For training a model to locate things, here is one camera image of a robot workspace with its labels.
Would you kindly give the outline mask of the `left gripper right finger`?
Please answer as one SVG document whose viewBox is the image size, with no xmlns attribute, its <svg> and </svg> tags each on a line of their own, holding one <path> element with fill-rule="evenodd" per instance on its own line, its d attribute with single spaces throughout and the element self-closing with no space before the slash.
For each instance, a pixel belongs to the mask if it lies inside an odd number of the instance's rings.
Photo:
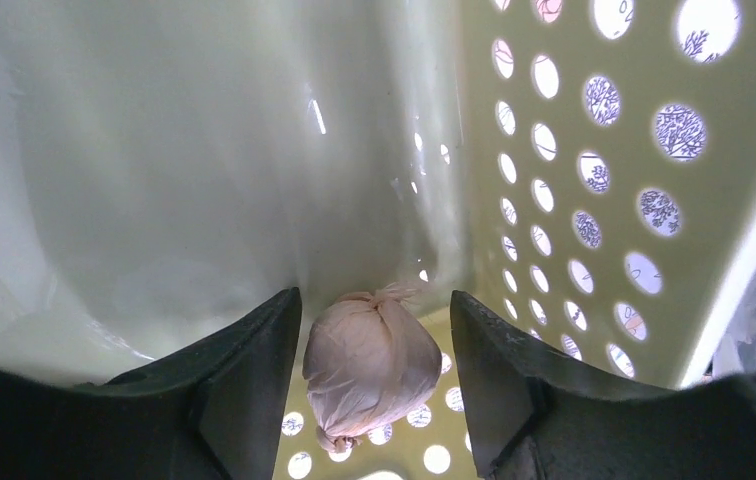
<svg viewBox="0 0 756 480">
<path fill-rule="evenodd" d="M 452 342 L 483 479 L 756 479 L 756 375 L 684 390 L 629 380 L 510 325 L 464 291 Z"/>
</svg>

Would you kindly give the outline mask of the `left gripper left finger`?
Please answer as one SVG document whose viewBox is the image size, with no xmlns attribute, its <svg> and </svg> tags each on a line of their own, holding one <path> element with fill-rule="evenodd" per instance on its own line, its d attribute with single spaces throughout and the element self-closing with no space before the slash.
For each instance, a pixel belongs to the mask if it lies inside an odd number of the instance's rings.
<svg viewBox="0 0 756 480">
<path fill-rule="evenodd" d="M 103 385 L 0 370 L 0 479 L 269 479 L 302 315 L 297 288 Z"/>
</svg>

